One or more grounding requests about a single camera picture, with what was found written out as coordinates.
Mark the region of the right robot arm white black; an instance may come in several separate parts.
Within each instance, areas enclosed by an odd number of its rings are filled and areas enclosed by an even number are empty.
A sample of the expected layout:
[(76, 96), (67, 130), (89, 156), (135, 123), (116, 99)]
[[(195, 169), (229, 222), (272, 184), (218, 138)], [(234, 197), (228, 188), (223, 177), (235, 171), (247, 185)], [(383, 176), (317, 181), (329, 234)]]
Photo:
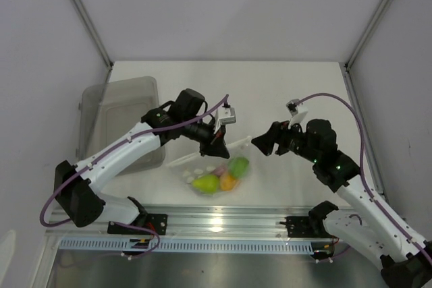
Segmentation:
[(305, 128), (274, 122), (252, 139), (264, 155), (292, 152), (313, 164), (313, 173), (360, 217), (351, 221), (328, 201), (309, 211), (316, 236), (336, 236), (370, 261), (388, 287), (423, 287), (431, 280), (431, 242), (408, 225), (367, 182), (360, 167), (338, 149), (329, 121), (313, 119)]

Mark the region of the green toy fruit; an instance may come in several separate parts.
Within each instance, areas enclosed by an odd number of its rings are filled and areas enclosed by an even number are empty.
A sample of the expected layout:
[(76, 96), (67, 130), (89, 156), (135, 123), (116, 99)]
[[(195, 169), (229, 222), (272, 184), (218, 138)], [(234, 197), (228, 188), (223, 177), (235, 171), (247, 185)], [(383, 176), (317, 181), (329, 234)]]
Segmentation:
[(228, 161), (227, 171), (233, 178), (239, 179), (247, 173), (249, 164), (250, 162), (246, 157), (235, 157)]

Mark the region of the clear zip top bag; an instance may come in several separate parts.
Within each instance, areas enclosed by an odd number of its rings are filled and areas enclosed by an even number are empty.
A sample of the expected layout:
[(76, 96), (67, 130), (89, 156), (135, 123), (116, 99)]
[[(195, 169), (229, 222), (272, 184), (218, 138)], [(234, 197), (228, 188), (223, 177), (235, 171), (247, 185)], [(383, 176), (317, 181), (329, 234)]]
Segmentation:
[[(250, 162), (250, 149), (251, 149), (250, 136), (242, 138), (227, 145), (227, 149), (230, 154), (229, 159), (222, 159), (213, 156), (201, 156), (198, 153), (189, 154), (174, 160), (167, 164), (167, 168), (173, 174), (173, 176), (180, 180), (189, 190), (193, 191), (195, 194), (201, 196), (220, 196), (228, 192), (234, 191), (252, 172), (252, 163)], [(243, 156), (246, 157), (250, 164), (247, 173), (238, 179), (237, 185), (231, 191), (219, 191), (214, 194), (204, 194), (192, 187), (192, 181), (196, 178), (202, 177), (204, 175), (212, 174), (212, 171), (218, 168), (220, 165), (227, 165), (228, 161), (232, 158)]]

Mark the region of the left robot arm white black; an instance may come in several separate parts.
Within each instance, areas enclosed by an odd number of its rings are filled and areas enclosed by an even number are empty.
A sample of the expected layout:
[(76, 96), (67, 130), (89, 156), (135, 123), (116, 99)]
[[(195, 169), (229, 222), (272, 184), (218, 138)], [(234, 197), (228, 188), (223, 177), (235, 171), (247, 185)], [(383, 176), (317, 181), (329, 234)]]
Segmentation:
[(226, 126), (235, 123), (226, 98), (209, 108), (205, 97), (187, 88), (175, 100), (149, 110), (125, 135), (91, 157), (56, 166), (51, 200), (57, 201), (67, 222), (86, 227), (96, 221), (121, 223), (133, 234), (146, 227), (146, 210), (133, 197), (103, 194), (103, 188), (142, 156), (183, 136), (199, 145), (202, 156), (230, 157)]

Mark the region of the orange toy lemon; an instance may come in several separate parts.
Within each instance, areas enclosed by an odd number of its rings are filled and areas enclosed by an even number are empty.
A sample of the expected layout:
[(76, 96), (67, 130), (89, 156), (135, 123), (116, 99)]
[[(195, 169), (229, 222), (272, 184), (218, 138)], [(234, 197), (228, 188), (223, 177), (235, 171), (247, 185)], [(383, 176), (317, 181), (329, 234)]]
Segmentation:
[(231, 191), (237, 185), (238, 179), (230, 175), (229, 173), (224, 173), (219, 178), (220, 189), (222, 191)]

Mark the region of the purple toy eggplant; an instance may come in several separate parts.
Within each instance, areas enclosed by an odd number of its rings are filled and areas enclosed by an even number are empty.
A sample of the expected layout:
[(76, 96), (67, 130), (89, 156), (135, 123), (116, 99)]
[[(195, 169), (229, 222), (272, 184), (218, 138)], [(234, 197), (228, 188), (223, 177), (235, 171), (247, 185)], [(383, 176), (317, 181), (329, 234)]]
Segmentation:
[(229, 171), (229, 168), (227, 165), (220, 165), (218, 168), (212, 171), (212, 174), (216, 175), (217, 177), (222, 177), (225, 174), (227, 174)]

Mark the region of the yellow-green toy pear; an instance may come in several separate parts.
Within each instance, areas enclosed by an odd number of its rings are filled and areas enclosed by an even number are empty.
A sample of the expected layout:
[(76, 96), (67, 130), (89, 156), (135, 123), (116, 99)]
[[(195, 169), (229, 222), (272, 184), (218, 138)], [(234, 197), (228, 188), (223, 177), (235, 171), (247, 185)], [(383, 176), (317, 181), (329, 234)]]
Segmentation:
[(192, 181), (192, 187), (204, 194), (214, 194), (219, 191), (219, 178), (208, 174)]

